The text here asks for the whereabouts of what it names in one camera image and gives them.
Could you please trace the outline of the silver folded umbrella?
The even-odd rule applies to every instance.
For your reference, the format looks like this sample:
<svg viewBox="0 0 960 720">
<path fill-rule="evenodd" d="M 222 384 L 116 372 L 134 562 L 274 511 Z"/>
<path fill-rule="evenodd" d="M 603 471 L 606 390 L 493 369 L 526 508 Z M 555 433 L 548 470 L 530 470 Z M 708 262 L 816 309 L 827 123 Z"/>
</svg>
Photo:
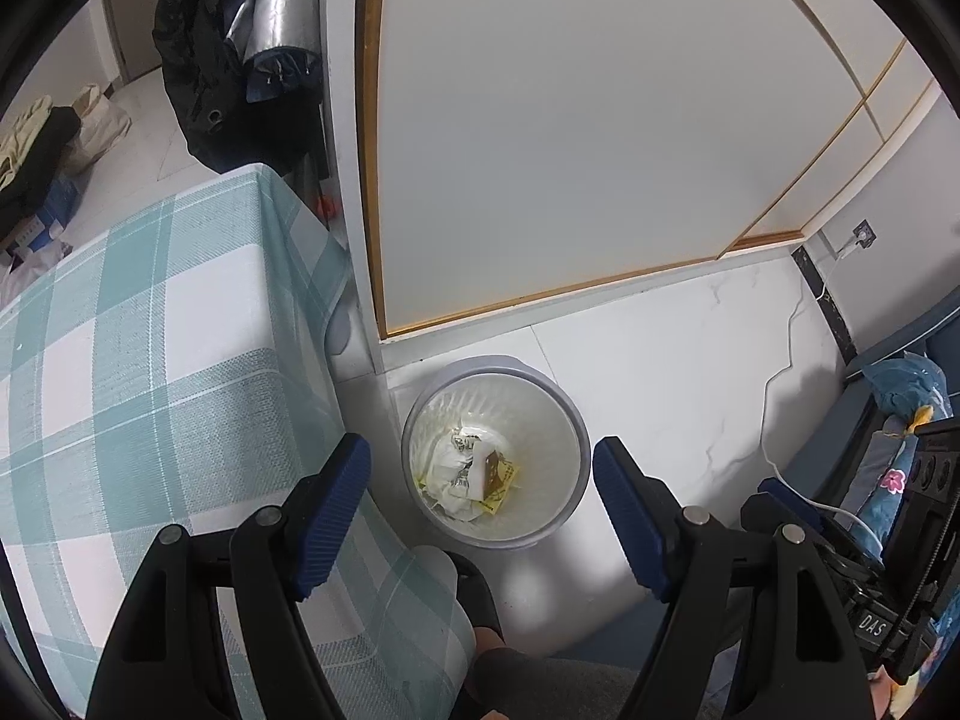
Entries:
<svg viewBox="0 0 960 720">
<path fill-rule="evenodd" d="M 221 32 L 241 60 L 245 99 L 267 103 L 319 85 L 319 0 L 217 0 Z"/>
</svg>

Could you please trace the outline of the white wall power socket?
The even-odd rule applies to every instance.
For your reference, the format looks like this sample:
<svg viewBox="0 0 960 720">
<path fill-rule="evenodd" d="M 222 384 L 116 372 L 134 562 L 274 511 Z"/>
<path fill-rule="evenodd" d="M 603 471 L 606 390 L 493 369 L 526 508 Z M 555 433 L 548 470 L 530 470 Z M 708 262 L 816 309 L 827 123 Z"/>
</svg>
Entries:
<svg viewBox="0 0 960 720">
<path fill-rule="evenodd" d="M 861 249 L 869 249 L 875 242 L 875 239 L 877 239 L 874 228 L 867 220 L 862 220 L 861 223 L 853 229 L 853 236 L 857 247 L 861 247 Z"/>
</svg>

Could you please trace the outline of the brown foil sachet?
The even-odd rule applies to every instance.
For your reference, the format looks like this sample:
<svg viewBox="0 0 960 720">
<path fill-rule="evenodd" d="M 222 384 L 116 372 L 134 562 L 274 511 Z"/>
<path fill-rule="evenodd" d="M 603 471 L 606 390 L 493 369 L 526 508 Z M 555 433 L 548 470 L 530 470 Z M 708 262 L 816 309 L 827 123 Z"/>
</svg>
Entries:
<svg viewBox="0 0 960 720">
<path fill-rule="evenodd" d="M 514 466 L 498 450 L 493 450 L 483 460 L 483 500 L 502 496 L 514 476 Z"/>
</svg>

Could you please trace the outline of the blue floral cushion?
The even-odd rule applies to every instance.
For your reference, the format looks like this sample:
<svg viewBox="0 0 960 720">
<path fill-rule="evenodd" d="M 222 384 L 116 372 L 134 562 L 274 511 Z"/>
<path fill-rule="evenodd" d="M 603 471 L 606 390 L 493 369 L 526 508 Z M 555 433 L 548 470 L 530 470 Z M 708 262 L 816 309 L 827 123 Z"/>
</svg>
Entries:
<svg viewBox="0 0 960 720">
<path fill-rule="evenodd" d="M 854 515 L 844 528 L 878 559 L 892 533 L 907 490 L 919 427 L 953 416 L 949 384 L 928 356 L 905 351 L 864 369 L 875 405 L 884 418 L 872 434 L 841 507 Z"/>
</svg>

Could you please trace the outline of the cream tote bag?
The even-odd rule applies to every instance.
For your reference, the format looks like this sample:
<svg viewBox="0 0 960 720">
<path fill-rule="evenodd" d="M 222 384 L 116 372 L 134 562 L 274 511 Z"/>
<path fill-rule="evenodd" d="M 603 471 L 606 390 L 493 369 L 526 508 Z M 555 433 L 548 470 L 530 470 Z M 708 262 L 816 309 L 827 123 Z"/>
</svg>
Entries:
<svg viewBox="0 0 960 720">
<path fill-rule="evenodd" d="M 96 83 L 88 83 L 73 99 L 71 109 L 80 119 L 80 130 L 65 149 L 62 171 L 80 176 L 127 135 L 132 117 L 114 104 Z"/>
</svg>

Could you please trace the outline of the white tissue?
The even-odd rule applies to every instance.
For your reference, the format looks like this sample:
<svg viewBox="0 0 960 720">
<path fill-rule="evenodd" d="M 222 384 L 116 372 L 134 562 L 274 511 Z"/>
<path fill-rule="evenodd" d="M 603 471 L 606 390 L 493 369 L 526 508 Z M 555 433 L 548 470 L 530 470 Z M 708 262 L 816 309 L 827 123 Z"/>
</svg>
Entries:
<svg viewBox="0 0 960 720">
<path fill-rule="evenodd" d="M 473 522 L 482 505 L 470 495 L 473 456 L 482 439 L 464 429 L 451 429 L 434 441 L 430 458 L 420 472 L 420 489 L 431 507 L 455 522 Z"/>
</svg>

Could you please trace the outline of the beige clothes pile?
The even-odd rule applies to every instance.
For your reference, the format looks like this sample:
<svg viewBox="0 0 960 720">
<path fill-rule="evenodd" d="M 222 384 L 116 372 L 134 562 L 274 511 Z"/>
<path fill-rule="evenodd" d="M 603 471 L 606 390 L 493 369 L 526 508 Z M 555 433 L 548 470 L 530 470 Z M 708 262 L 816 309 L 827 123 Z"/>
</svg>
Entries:
<svg viewBox="0 0 960 720">
<path fill-rule="evenodd" d="M 37 135 L 43 130 L 53 108 L 52 98 L 44 94 L 21 110 L 0 143 L 0 188 L 8 187 L 25 164 Z"/>
</svg>

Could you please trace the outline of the black hanging backpack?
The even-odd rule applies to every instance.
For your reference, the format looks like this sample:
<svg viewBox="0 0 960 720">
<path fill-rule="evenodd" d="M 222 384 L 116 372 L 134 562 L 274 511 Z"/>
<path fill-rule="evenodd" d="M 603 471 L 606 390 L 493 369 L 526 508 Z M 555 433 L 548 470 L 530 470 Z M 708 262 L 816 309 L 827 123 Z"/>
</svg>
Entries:
<svg viewBox="0 0 960 720">
<path fill-rule="evenodd" d="M 217 0 L 158 0 L 153 43 L 187 151 L 220 174 L 263 163 L 288 174 L 322 151 L 319 89 L 247 98 L 251 72 L 221 36 Z"/>
</svg>

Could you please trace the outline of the blue white cardboard box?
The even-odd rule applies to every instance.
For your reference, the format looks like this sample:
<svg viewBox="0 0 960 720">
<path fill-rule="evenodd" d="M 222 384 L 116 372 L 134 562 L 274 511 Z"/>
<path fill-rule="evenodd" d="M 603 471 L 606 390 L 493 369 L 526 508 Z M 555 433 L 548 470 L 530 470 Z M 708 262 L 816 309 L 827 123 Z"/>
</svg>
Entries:
<svg viewBox="0 0 960 720">
<path fill-rule="evenodd" d="M 70 177 L 57 176 L 39 210 L 21 221 L 2 241 L 2 252 L 20 257 L 44 249 L 62 236 L 80 204 L 80 190 Z"/>
</svg>

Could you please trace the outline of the white plastic trash bin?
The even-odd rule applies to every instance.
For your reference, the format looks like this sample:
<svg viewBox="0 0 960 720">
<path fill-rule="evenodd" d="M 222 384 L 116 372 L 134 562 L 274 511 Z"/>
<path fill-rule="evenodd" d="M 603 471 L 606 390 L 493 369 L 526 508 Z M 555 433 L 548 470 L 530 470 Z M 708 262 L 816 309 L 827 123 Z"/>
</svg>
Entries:
<svg viewBox="0 0 960 720">
<path fill-rule="evenodd" d="M 434 441 L 451 429 L 482 439 L 473 456 L 472 497 L 483 497 L 490 452 L 516 466 L 514 488 L 496 514 L 455 522 L 416 490 Z M 416 507 L 441 533 L 479 550 L 522 550 L 544 541 L 571 517 L 590 478 L 589 436 L 578 408 L 553 380 L 511 356 L 461 359 L 428 377 L 405 418 L 400 453 Z"/>
</svg>

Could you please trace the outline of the teal checked tablecloth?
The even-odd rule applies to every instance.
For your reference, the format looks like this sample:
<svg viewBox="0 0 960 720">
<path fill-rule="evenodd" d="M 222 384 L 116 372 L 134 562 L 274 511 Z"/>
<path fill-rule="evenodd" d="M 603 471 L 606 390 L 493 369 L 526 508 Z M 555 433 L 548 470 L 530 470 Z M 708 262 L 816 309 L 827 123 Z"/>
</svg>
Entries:
<svg viewBox="0 0 960 720">
<path fill-rule="evenodd" d="M 345 436 L 345 250 L 272 169 L 172 195 L 2 314 L 2 712 L 83 718 L 161 528 L 237 527 Z"/>
</svg>

